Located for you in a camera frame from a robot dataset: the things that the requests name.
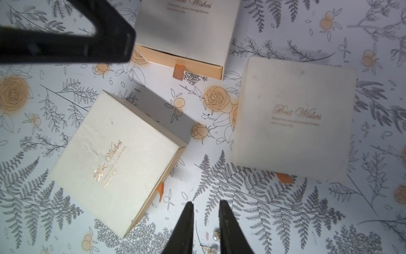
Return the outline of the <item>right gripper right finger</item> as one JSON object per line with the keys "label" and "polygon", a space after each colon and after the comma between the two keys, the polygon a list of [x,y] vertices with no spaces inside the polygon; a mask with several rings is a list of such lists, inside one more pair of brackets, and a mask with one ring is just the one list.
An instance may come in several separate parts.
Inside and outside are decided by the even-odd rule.
{"label": "right gripper right finger", "polygon": [[221,254],[253,254],[229,204],[219,203],[219,229]]}

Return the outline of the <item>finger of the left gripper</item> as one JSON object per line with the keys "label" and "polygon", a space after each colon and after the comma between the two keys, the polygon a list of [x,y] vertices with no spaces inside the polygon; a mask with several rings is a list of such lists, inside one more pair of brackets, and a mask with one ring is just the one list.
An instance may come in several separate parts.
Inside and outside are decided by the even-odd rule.
{"label": "finger of the left gripper", "polygon": [[121,63],[127,61],[127,35],[93,37],[1,28],[2,64]]}
{"label": "finger of the left gripper", "polygon": [[69,36],[68,62],[127,62],[136,33],[107,1],[70,1],[94,26],[93,36]]}

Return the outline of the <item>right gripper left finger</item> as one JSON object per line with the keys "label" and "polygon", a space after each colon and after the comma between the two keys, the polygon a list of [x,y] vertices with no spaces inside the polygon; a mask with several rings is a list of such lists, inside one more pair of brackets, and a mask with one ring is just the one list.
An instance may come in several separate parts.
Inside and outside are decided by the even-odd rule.
{"label": "right gripper left finger", "polygon": [[194,205],[188,202],[162,254],[192,254],[194,221]]}

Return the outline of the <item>pearl earrings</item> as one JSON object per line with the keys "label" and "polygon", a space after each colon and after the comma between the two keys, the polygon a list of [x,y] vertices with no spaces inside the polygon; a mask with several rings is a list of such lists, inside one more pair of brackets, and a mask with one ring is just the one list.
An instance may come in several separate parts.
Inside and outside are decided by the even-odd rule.
{"label": "pearl earrings", "polygon": [[200,244],[200,248],[203,251],[204,254],[220,254],[220,230],[219,228],[216,228],[213,233],[211,238],[209,238],[208,232],[206,233],[206,240],[211,240],[211,242],[207,244]]}

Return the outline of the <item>cream drawer jewelry box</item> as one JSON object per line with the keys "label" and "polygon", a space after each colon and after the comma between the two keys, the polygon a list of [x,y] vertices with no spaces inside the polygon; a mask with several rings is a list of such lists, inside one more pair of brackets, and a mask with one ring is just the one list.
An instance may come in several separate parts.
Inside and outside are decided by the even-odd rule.
{"label": "cream drawer jewelry box", "polygon": [[143,218],[186,147],[129,101],[102,91],[50,178],[123,238]]}

